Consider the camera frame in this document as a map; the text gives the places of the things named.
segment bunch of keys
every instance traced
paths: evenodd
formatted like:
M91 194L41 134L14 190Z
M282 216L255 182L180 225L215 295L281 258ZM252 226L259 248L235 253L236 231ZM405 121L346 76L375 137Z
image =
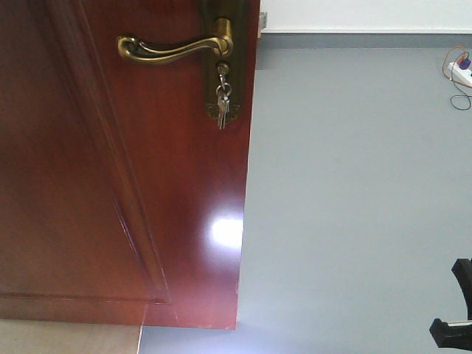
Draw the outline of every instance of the bunch of keys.
M232 87L226 82L226 76L229 72L229 64L220 62L217 65L218 74L220 75L220 85L216 88L216 97L218 102L218 129L224 129L226 125L226 116L229 113L229 96Z

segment door panel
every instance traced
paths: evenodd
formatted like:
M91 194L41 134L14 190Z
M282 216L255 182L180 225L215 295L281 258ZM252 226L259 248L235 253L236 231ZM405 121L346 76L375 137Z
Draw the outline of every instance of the door panel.
M243 111L219 131L199 55L146 67L115 47L124 32L195 37L197 1L0 3L2 32L21 39L0 58L2 317L234 328L250 5Z

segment gray baseboard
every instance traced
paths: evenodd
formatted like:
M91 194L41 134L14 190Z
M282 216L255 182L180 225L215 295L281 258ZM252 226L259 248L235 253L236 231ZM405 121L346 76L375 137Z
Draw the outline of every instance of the gray baseboard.
M466 34L396 34L396 33L265 33L260 48L449 48L471 46Z

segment door handle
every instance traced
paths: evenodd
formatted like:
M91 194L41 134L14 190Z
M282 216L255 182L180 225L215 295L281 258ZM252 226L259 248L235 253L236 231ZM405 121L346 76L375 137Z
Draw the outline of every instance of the door handle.
M204 51L205 109L211 118L218 119L221 128L218 87L222 83L222 64L226 68L224 85L231 87L231 97L226 97L229 103L224 113L225 122L231 122L240 113L249 0L199 0L199 3L204 35L171 45L143 41L135 35L120 35L117 48L124 59L145 65L168 64L194 52Z
M212 49L217 56L228 57L233 51L231 21L218 18L211 36L202 36L174 45L152 44L135 35L117 38L118 53L125 59L139 64L159 65L171 63L202 49Z

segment power strip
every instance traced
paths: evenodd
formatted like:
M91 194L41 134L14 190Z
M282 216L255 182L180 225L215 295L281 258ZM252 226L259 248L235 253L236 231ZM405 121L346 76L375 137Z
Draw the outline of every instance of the power strip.
M466 85L472 86L472 71L470 69L462 70L458 63L449 63L448 70L453 73L455 80L459 79Z

